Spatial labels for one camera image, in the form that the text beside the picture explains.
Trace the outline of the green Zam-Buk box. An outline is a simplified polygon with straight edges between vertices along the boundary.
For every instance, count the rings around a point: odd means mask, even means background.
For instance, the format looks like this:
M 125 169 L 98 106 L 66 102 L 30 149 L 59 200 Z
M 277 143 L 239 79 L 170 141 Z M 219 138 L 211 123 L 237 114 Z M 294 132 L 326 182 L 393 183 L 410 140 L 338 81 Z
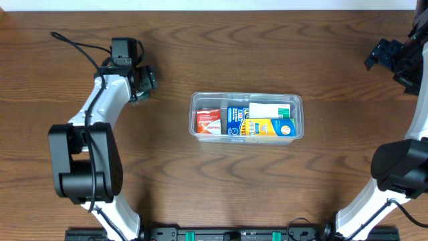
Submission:
M 140 94 L 133 95 L 129 100 L 129 103 L 134 104 L 134 103 L 142 102 L 148 98 L 150 98 L 149 92 L 141 92 Z

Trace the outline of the red ActiFast box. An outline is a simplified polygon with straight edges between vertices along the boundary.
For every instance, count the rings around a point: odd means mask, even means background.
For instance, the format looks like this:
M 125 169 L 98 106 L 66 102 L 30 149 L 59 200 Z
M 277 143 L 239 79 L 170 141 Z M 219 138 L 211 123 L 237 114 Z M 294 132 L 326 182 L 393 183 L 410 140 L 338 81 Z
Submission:
M 221 111 L 205 109 L 197 111 L 197 132 L 201 134 L 221 134 Z

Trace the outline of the blue Kool Fever box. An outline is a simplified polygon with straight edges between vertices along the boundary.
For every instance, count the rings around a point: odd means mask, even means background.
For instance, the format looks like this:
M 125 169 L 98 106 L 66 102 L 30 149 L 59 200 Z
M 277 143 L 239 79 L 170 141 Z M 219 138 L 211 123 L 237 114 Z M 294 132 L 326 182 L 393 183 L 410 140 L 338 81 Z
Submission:
M 245 119 L 249 117 L 248 107 L 227 108 L 227 134 L 245 135 Z

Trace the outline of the white Panadol box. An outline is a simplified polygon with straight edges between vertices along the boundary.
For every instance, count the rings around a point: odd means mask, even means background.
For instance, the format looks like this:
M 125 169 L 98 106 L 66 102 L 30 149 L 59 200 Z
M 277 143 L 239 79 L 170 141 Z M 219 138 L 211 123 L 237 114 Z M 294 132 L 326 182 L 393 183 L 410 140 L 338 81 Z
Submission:
M 289 104 L 249 104 L 249 118 L 291 118 Z

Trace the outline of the yellow Woods box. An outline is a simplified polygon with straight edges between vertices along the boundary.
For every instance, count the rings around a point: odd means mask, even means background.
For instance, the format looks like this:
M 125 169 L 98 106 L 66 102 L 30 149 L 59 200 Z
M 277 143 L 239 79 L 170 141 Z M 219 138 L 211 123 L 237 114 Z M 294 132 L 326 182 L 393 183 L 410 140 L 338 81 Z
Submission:
M 245 120 L 245 135 L 295 137 L 296 127 L 292 118 L 249 118 Z

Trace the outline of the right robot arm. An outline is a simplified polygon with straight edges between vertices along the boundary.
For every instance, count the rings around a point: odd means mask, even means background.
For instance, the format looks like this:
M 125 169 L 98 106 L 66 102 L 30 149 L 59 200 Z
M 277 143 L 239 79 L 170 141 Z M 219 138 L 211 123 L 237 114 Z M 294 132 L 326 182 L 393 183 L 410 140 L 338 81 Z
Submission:
M 399 240 L 396 228 L 378 223 L 395 208 L 420 228 L 403 204 L 427 193 L 427 0 L 418 0 L 413 28 L 405 43 L 382 39 L 364 64 L 391 71 L 407 94 L 417 96 L 413 120 L 402 141 L 383 144 L 375 151 L 371 178 L 363 190 L 317 235 L 317 240 Z

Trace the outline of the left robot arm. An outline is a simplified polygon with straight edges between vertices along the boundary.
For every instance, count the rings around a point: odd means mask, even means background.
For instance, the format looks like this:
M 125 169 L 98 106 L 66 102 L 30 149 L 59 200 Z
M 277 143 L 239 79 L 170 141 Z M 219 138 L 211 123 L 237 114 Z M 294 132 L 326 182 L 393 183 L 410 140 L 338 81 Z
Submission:
M 107 240 L 144 240 L 140 216 L 121 192 L 123 168 L 113 128 L 128 102 L 157 87 L 150 66 L 102 67 L 81 110 L 48 132 L 54 189 L 101 223 Z

